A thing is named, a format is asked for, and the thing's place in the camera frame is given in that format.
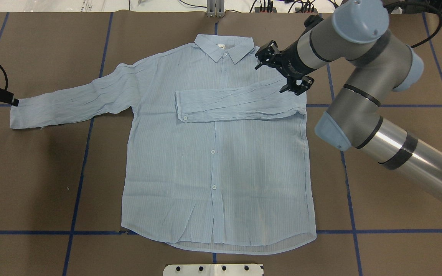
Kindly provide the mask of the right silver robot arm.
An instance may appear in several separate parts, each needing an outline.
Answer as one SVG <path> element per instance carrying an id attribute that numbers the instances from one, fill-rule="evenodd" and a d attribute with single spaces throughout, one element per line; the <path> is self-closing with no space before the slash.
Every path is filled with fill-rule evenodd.
<path id="1" fill-rule="evenodd" d="M 313 84 L 313 71 L 339 58 L 349 61 L 355 69 L 317 123 L 317 136 L 341 151 L 361 150 L 442 201 L 442 152 L 377 112 L 390 92 L 408 89 L 424 70 L 412 46 L 388 26 L 380 0 L 349 0 L 329 18 L 310 16 L 300 38 L 286 49 L 272 41 L 257 58 L 286 78 L 280 92 L 296 95 Z"/>

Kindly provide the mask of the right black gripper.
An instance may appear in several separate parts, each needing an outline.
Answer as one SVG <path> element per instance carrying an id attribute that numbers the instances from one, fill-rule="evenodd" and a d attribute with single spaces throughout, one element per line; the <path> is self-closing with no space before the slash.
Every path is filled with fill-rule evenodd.
<path id="1" fill-rule="evenodd" d="M 296 95 L 302 95 L 314 84 L 314 78 L 310 76 L 302 77 L 302 61 L 297 46 L 288 46 L 281 51 L 276 49 L 272 61 L 279 73 L 286 77 L 286 84 L 281 87 L 280 93 L 293 92 L 296 88 Z"/>

